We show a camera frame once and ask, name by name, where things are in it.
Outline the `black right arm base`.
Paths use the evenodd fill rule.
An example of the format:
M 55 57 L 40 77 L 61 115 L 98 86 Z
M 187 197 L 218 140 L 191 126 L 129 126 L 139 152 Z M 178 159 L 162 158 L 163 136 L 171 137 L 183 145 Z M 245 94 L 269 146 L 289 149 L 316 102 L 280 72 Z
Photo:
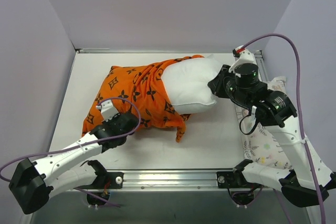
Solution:
M 262 192 L 263 185 L 248 182 L 243 170 L 252 160 L 244 159 L 231 170 L 216 172 L 217 187 L 226 189 L 237 208 L 247 208 Z

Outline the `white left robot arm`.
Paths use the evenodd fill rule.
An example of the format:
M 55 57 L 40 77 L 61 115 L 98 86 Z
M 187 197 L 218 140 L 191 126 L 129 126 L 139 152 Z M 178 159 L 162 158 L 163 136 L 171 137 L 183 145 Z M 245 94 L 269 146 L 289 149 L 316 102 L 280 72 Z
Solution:
M 46 157 L 17 164 L 9 189 L 24 214 L 42 208 L 50 198 L 81 186 L 103 187 L 112 179 L 92 157 L 123 145 L 140 122 L 134 114 L 119 113 L 103 121 L 78 141 Z

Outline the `orange black patterned pillowcase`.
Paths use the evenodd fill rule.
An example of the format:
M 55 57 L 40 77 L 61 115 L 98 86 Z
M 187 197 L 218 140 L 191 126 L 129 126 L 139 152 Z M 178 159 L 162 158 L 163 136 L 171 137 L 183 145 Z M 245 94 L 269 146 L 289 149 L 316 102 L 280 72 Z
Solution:
M 139 129 L 147 127 L 176 128 L 176 142 L 180 142 L 186 131 L 185 121 L 189 114 L 179 114 L 172 106 L 161 77 L 170 65 L 181 61 L 203 58 L 201 55 L 187 56 L 155 62 L 146 66 L 112 66 L 82 125 L 82 136 L 103 121 L 96 108 L 104 99 L 117 97 L 113 105 L 121 112 L 141 114 Z

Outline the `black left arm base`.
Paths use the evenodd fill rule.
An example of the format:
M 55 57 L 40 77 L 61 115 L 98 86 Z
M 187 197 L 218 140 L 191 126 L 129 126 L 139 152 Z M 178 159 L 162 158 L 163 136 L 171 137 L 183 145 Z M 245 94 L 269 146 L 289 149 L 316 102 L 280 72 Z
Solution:
M 89 185 L 79 187 L 79 191 L 86 194 L 86 202 L 89 208 L 121 208 L 120 204 L 112 203 L 110 198 L 112 189 L 122 189 L 124 172 L 109 172 L 97 160 L 85 161 L 79 167 L 84 168 L 86 173 L 88 173 L 89 168 L 93 169 L 93 172 L 91 172 L 91 175 L 93 175 L 93 181 Z

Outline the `white pillow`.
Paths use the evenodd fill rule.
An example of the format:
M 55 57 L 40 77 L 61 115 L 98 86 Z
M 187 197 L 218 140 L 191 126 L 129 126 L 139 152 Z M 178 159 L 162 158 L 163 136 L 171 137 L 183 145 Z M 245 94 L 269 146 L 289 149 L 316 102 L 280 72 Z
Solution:
M 171 105 L 178 114 L 208 111 L 218 98 L 208 87 L 222 64 L 213 56 L 174 63 L 163 71 L 162 81 Z

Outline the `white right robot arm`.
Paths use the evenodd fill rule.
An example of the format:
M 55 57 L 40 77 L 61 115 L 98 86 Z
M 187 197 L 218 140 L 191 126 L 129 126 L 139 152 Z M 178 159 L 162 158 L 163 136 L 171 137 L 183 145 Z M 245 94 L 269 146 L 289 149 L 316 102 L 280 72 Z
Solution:
M 298 113 L 289 97 L 268 89 L 259 80 L 256 64 L 244 63 L 234 70 L 223 65 L 208 87 L 215 96 L 248 110 L 252 121 L 275 138 L 291 165 L 290 169 L 276 169 L 245 159 L 234 167 L 227 188 L 266 186 L 282 192 L 301 208 L 317 206 L 328 198 L 328 191 L 335 188 L 335 172 L 322 161 L 309 139 L 301 136 Z

